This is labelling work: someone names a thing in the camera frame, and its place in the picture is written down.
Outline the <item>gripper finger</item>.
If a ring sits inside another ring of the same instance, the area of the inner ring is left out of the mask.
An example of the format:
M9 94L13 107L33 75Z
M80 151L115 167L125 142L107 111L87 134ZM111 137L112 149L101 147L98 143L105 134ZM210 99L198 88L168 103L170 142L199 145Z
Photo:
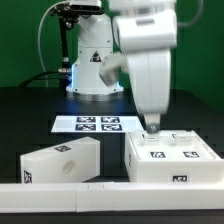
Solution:
M144 116L146 131L148 133L158 133L160 131L160 118L159 114L146 114Z

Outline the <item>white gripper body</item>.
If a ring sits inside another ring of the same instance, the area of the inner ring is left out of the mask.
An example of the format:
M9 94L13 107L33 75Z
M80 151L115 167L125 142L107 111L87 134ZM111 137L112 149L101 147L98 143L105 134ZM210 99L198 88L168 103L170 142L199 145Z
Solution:
M170 95L170 49L128 52L125 56L138 113L166 113Z

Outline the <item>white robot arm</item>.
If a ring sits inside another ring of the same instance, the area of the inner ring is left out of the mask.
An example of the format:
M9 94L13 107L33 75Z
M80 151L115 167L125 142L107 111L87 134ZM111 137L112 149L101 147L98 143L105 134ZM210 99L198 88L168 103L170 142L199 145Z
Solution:
M119 72L129 74L146 131L160 131L169 105L171 52L177 44L177 0L69 0L78 14L78 58L72 65L70 94L104 100L122 91Z

